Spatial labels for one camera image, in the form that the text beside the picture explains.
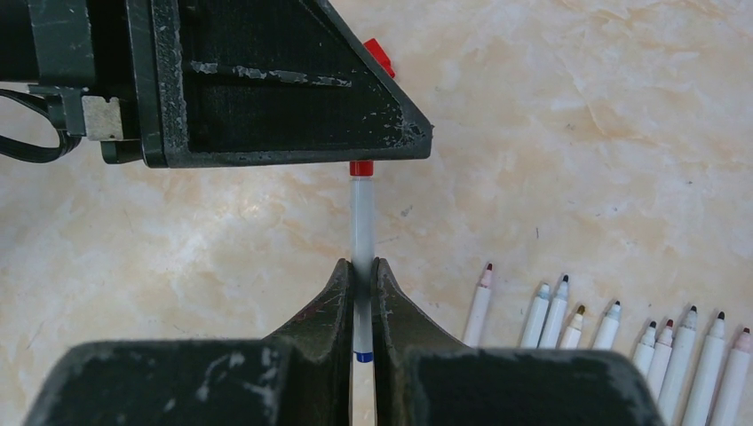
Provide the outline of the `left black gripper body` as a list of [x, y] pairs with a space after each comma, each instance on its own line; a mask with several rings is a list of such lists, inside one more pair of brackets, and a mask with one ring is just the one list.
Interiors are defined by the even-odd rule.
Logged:
[[327, 1], [4, 1], [4, 98], [109, 164], [194, 169], [420, 160], [432, 125]]

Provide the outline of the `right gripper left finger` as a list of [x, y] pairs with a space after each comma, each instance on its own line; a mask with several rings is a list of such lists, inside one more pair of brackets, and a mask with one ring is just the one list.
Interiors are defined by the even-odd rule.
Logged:
[[336, 262], [322, 291], [263, 338], [282, 349], [278, 425], [349, 425], [352, 420], [355, 275]]

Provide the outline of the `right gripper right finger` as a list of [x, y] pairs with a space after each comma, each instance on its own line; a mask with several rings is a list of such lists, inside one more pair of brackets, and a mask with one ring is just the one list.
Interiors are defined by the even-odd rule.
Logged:
[[445, 424], [458, 392], [444, 357], [465, 346], [406, 296], [383, 258], [372, 264], [370, 289], [376, 423]]

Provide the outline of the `yellow cap marker pen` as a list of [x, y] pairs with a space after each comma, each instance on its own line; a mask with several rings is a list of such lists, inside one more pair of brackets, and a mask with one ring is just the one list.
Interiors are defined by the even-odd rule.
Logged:
[[569, 275], [564, 274], [557, 287], [554, 297], [547, 311], [546, 320], [541, 333], [538, 348], [554, 349], [557, 347], [560, 332], [567, 315], [569, 300]]

